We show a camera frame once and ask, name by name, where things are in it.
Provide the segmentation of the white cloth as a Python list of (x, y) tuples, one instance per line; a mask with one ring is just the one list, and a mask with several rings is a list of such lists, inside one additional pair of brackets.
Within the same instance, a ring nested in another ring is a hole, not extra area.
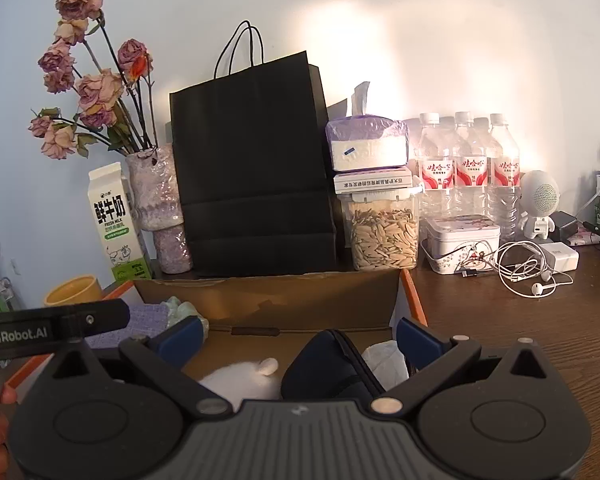
[(385, 391), (410, 378), (404, 355), (395, 340), (369, 346), (362, 353), (362, 358)]

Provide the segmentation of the clear jar of seeds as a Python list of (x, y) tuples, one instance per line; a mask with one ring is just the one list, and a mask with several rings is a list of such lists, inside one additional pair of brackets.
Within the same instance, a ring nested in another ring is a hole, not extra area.
[(419, 195), (414, 188), (393, 188), (340, 196), (356, 270), (414, 269)]

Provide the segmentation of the red cardboard box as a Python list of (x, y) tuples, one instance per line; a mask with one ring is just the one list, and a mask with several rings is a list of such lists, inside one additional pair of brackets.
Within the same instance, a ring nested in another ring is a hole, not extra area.
[(170, 297), (190, 302), (209, 322), (206, 341), (183, 367), (195, 379), (234, 362), (270, 356), (286, 370), (321, 330), (341, 330), (365, 350), (393, 338), (401, 318), (427, 322), (405, 270), (136, 281), (105, 296), (131, 304), (160, 304)]

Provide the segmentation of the white floral tin box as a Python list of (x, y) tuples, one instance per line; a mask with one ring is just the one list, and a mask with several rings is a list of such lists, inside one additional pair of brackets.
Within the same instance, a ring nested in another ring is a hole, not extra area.
[(501, 229), (480, 214), (425, 218), (420, 222), (420, 247), (431, 269), (440, 275), (486, 272), (500, 246)]

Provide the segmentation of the black paper bag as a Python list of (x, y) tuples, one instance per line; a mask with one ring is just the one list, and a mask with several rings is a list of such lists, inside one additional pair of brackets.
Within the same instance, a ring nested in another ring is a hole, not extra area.
[(335, 271), (343, 226), (320, 70), (306, 52), (170, 95), (173, 156), (193, 271)]

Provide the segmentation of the yellow white plush toy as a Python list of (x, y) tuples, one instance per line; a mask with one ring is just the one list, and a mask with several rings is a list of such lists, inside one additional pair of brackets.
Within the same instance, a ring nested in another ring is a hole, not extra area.
[(237, 412), (245, 401), (279, 399), (280, 380), (276, 376), (277, 371), (278, 361), (274, 358), (238, 362), (215, 370), (199, 383), (227, 400)]

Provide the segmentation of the iridescent plastic bag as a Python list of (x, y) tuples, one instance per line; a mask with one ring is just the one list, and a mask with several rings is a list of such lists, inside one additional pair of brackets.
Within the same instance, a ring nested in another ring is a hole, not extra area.
[(166, 327), (170, 328), (190, 316), (198, 316), (197, 309), (189, 301), (172, 296), (161, 303), (166, 308)]

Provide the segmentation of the white flat box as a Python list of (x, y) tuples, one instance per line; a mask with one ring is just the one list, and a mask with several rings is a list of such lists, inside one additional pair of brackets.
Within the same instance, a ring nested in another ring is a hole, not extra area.
[(337, 194), (411, 188), (412, 186), (413, 175), (407, 166), (340, 172), (334, 177), (334, 187)]

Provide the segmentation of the purple woven cloth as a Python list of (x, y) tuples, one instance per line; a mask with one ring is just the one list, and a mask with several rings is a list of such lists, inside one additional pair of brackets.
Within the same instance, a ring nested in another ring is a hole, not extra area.
[(86, 342), (92, 349), (108, 349), (117, 348), (121, 341), (134, 335), (152, 338), (166, 330), (168, 316), (165, 304), (136, 304), (130, 307), (130, 320), (125, 328), (87, 337)]

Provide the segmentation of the yellow ceramic mug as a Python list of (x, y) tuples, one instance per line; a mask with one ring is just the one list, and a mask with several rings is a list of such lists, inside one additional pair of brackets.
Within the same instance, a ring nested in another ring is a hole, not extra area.
[(44, 298), (45, 307), (67, 304), (86, 304), (102, 299), (102, 288), (95, 275), (85, 274), (63, 282), (53, 288)]

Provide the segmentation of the dark navy pouch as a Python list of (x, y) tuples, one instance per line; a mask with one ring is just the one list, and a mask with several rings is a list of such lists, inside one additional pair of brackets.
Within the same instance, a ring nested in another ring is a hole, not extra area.
[(286, 369), (285, 401), (355, 400), (370, 404), (386, 392), (353, 341), (340, 330), (316, 334)]

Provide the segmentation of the white power adapter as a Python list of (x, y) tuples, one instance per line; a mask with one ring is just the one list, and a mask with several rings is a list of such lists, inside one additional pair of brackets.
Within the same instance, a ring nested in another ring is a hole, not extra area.
[(579, 253), (562, 242), (551, 242), (540, 245), (547, 265), (554, 271), (567, 273), (577, 269)]

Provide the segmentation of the purple tissue pack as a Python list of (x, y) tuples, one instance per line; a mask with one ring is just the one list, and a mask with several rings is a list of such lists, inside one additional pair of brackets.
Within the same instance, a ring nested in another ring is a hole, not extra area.
[(351, 114), (332, 118), (325, 136), (336, 172), (406, 166), (408, 127), (405, 122), (367, 114), (369, 81), (358, 84), (347, 105)]

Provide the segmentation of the white wired earphones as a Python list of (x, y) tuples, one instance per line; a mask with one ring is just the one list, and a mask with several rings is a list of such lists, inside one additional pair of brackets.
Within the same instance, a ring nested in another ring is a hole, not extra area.
[[(541, 244), (531, 240), (506, 242), (491, 257), (492, 269), (501, 284), (514, 295), (524, 299), (541, 299), (554, 295), (559, 287), (574, 284), (571, 272), (554, 272), (546, 263)], [(477, 275), (484, 272), (463, 272)]]

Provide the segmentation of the purple wrapped vase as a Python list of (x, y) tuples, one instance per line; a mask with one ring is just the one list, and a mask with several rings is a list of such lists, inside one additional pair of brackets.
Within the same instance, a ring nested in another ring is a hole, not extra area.
[(126, 162), (137, 221), (152, 235), (161, 271), (192, 270), (172, 144), (129, 155)]

